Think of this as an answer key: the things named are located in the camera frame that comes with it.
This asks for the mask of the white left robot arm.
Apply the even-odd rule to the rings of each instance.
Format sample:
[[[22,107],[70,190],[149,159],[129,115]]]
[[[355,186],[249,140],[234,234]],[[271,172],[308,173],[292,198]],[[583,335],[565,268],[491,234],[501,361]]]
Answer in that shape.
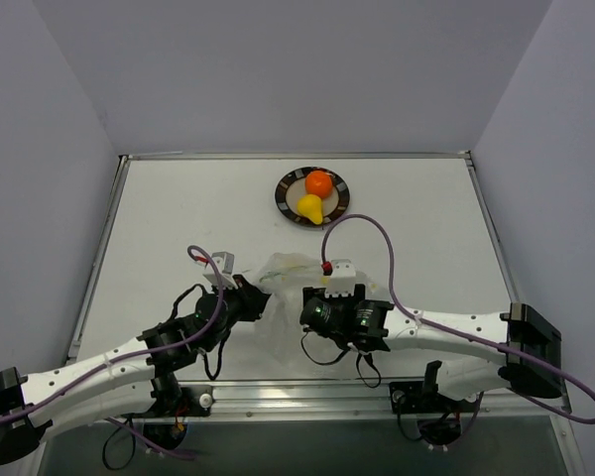
[[[75,426],[177,410],[184,393],[176,371],[224,342],[236,323],[260,319],[269,298],[238,275],[232,287],[202,291],[193,313],[173,312],[110,351],[45,373],[0,371],[0,466]]]

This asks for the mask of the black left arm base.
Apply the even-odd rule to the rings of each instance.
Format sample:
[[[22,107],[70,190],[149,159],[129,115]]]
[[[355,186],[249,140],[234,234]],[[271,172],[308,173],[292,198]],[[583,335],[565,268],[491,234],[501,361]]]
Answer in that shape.
[[[179,449],[187,435],[186,417],[209,417],[214,403],[213,387],[206,383],[183,386],[173,372],[151,381],[151,397],[155,400],[144,412],[125,412],[108,417],[115,426],[102,446],[101,461],[109,471],[126,469],[133,461],[139,442],[148,453],[190,461],[191,450]],[[130,434],[130,453],[123,463],[113,465],[108,460],[109,444],[120,432]]]

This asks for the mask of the yellow fake lemon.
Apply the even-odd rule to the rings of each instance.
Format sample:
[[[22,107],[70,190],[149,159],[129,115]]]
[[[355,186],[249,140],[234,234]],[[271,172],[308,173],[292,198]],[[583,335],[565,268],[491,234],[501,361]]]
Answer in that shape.
[[[297,202],[297,213],[310,223],[318,226],[323,223],[322,199],[313,194],[304,195]]]

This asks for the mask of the orange fake persimmon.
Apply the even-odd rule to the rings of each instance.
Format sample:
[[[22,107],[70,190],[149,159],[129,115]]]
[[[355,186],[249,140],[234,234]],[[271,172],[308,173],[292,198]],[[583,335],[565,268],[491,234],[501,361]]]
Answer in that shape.
[[[306,176],[304,187],[308,194],[327,198],[332,194],[333,181],[329,173],[322,170],[315,170]]]

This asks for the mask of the clear printed plastic bag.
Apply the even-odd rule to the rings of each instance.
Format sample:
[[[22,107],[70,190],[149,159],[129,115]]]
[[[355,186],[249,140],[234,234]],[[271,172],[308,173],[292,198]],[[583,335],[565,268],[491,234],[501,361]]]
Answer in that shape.
[[[355,378],[354,352],[329,365],[340,350],[329,339],[304,333],[299,324],[302,290],[323,288],[325,281],[318,260],[296,253],[272,255],[253,277],[253,284],[271,295],[262,318],[255,323],[255,341],[282,366],[288,378]]]

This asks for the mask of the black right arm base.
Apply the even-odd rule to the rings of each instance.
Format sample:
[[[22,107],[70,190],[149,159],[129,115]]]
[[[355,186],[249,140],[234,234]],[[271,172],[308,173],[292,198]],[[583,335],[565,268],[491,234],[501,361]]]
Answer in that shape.
[[[426,365],[422,381],[391,382],[389,392],[402,437],[424,443],[431,452],[447,453],[471,430],[484,394],[476,394],[473,402],[441,395],[437,384],[441,367],[440,361],[432,361]],[[403,416],[416,416],[417,436],[404,429]]]

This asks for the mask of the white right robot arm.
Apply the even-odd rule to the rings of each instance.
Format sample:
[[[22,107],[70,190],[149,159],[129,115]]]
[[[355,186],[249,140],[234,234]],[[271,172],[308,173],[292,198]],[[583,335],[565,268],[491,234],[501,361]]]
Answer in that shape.
[[[368,299],[363,285],[349,296],[305,288],[299,323],[363,356],[408,349],[457,355],[426,367],[427,389],[452,401],[501,388],[540,399],[562,394],[561,334],[525,303],[487,314],[404,313],[386,300]]]

